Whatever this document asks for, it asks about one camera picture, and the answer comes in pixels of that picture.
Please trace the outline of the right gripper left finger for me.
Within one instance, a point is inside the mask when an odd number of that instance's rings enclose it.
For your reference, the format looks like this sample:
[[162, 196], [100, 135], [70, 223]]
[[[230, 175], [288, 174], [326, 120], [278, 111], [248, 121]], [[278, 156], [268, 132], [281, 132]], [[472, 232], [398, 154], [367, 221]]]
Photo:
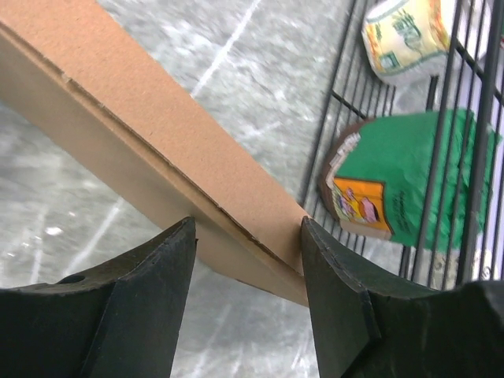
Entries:
[[170, 376], [196, 246], [186, 217], [56, 283], [2, 289], [2, 376]]

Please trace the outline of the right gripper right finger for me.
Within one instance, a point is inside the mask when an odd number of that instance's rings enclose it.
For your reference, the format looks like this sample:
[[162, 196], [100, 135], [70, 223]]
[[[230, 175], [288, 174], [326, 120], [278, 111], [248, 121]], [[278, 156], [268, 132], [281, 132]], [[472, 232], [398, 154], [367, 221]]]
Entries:
[[502, 376], [502, 282], [429, 289], [356, 254], [309, 217], [301, 239], [320, 376]]

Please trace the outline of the brown cardboard box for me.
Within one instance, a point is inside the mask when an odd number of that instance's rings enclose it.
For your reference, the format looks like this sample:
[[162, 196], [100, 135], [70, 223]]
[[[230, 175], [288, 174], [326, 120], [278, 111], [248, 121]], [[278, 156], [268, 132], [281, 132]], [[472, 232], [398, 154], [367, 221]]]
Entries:
[[214, 271], [301, 305], [305, 210], [97, 2], [1, 4], [1, 99]]

